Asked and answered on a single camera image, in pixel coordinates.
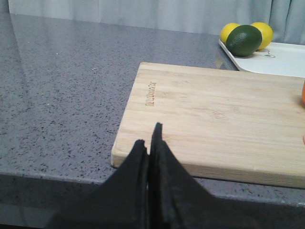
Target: white curtain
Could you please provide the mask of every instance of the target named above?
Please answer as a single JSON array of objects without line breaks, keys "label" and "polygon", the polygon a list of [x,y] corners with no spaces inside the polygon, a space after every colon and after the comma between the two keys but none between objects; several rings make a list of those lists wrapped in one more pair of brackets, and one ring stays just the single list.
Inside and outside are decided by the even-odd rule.
[{"label": "white curtain", "polygon": [[9,0],[10,12],[218,35],[229,22],[269,23],[274,42],[305,44],[305,0]]}]

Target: kitchen counter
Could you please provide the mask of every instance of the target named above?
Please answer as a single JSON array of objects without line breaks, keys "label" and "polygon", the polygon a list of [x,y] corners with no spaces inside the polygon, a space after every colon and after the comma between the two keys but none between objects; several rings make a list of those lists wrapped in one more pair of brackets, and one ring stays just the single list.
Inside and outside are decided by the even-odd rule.
[{"label": "kitchen counter", "polygon": [[[0,14],[0,224],[43,227],[115,169],[140,62],[237,69],[218,36]],[[305,190],[196,178],[262,228],[305,225]]]}]

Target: wooden cutting board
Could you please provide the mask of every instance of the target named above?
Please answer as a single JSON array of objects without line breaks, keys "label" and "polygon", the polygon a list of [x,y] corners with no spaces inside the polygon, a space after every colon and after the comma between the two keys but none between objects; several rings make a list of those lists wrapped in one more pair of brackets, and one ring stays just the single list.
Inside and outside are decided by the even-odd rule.
[{"label": "wooden cutting board", "polygon": [[305,188],[304,78],[141,63],[113,148],[118,167],[156,122],[190,174]]}]

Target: white plate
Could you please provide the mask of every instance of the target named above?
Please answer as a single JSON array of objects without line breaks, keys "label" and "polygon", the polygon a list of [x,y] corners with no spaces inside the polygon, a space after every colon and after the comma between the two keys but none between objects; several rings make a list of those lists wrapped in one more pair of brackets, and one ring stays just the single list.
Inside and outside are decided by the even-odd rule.
[{"label": "white plate", "polygon": [[236,57],[218,42],[240,71],[305,78],[305,45],[272,42],[247,57]]}]

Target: lemon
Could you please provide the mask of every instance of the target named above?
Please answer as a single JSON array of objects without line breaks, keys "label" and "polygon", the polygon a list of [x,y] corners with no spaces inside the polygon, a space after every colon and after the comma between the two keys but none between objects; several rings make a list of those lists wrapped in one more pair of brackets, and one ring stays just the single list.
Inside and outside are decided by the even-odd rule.
[{"label": "lemon", "polygon": [[240,26],[240,24],[237,23],[229,23],[226,24],[223,29],[220,32],[220,40],[225,44],[227,41],[227,38],[229,34],[232,32],[233,29],[235,29],[237,26]]},{"label": "lemon", "polygon": [[258,50],[264,49],[267,47],[273,38],[273,30],[270,25],[264,22],[254,22],[251,24],[252,26],[256,27],[262,33],[262,43],[258,47]]},{"label": "lemon", "polygon": [[234,56],[252,54],[262,43],[261,32],[252,25],[240,25],[232,30],[226,40],[227,49]]}]

